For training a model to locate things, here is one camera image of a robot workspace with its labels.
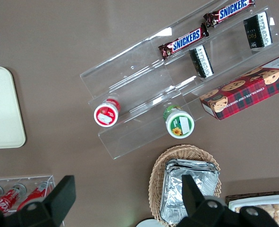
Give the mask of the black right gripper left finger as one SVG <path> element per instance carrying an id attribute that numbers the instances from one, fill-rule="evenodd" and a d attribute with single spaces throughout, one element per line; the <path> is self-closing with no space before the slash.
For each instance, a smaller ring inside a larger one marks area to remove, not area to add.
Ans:
<path id="1" fill-rule="evenodd" d="M 66 175 L 43 201 L 32 202 L 7 217 L 0 211 L 0 227 L 59 227 L 75 200 L 75 177 Z"/>

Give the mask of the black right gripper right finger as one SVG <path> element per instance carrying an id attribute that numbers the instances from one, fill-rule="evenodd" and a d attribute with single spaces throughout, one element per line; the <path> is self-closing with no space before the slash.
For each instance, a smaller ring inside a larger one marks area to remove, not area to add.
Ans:
<path id="1" fill-rule="evenodd" d="M 192 176 L 182 176 L 182 199 L 187 211 L 178 227 L 277 227 L 276 221 L 264 210 L 244 206 L 239 213 L 231 211 L 214 196 L 205 197 Z"/>

